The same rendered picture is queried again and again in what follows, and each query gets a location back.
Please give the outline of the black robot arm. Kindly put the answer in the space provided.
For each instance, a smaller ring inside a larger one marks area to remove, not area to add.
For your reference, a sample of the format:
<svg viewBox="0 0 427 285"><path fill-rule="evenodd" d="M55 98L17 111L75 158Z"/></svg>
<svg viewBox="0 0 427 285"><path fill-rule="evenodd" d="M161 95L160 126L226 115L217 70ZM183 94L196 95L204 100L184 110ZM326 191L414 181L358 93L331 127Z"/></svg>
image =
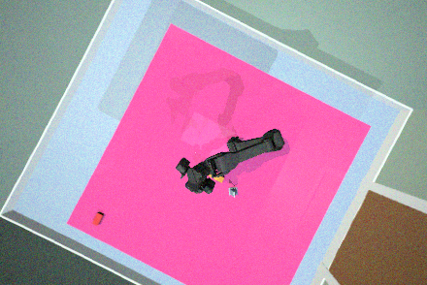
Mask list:
<svg viewBox="0 0 427 285"><path fill-rule="evenodd" d="M185 188L195 194L201 194L205 188L203 181L209 174L219 178L235 169L245 160L263 153L278 151L283 148L284 140L279 129L266 132L262 137L241 141L239 136L233 137L226 143L229 151L222 151L205 159L187 171L188 181ZM215 170L218 170L218 174Z"/></svg>

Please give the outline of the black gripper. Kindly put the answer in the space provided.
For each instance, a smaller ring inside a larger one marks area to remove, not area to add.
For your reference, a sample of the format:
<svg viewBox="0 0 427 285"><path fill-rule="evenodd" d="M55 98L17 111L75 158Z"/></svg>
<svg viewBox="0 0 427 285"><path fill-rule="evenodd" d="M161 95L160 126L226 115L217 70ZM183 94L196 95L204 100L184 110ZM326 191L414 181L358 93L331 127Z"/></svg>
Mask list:
<svg viewBox="0 0 427 285"><path fill-rule="evenodd" d="M190 169L189 166L190 162L185 158L182 157L178 164L176 165L176 169L181 173L181 179L186 175L187 171ZM215 182L211 178L205 177L205 180L203 181L203 187L205 188L205 192L207 194L211 194L214 190Z"/></svg>

